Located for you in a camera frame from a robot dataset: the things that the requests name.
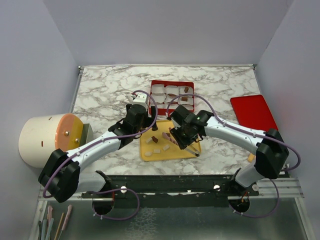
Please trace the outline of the pink silicone tongs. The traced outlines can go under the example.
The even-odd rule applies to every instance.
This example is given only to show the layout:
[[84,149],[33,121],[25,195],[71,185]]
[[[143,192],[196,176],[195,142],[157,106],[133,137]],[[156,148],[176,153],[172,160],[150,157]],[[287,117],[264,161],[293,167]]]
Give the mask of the pink silicone tongs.
[[[179,147],[179,144],[176,142],[176,140],[172,137],[166,136],[165,133],[167,133],[167,132],[162,132],[162,137]],[[183,150],[191,153],[192,155],[195,155],[196,157],[200,156],[200,152],[195,147],[193,147],[191,145],[187,148],[184,148]]]

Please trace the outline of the brown bar chocolate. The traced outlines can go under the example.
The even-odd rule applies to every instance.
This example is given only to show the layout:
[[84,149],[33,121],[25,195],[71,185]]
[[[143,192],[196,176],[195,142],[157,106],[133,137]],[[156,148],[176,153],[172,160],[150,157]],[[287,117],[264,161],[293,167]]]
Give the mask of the brown bar chocolate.
[[158,143],[158,141],[159,141],[158,138],[156,138],[155,136],[152,136],[151,138],[152,138],[153,142]]

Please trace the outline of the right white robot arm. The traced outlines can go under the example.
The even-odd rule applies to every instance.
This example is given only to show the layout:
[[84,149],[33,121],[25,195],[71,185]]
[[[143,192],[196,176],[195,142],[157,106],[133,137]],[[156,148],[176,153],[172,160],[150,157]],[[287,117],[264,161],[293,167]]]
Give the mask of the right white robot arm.
[[182,105],[170,114],[169,119],[174,125],[170,134],[182,150],[197,140],[212,137],[255,155],[255,160],[238,169],[232,177],[229,189],[236,196],[242,195],[261,179],[277,179],[289,156],[288,148],[282,144],[282,136],[273,128],[269,131],[247,128],[227,122],[206,110],[194,114]]

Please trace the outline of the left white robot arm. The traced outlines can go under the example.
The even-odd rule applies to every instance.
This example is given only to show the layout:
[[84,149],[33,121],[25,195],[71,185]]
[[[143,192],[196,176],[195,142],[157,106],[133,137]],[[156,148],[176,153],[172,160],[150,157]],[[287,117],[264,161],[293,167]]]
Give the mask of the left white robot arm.
[[95,140],[72,150],[54,150],[45,163],[38,182],[44,187],[42,196],[53,197],[57,202],[68,200],[79,185],[81,172],[98,159],[130,144],[154,125],[158,108],[148,110],[140,104],[128,104],[125,118],[117,121],[108,131]]

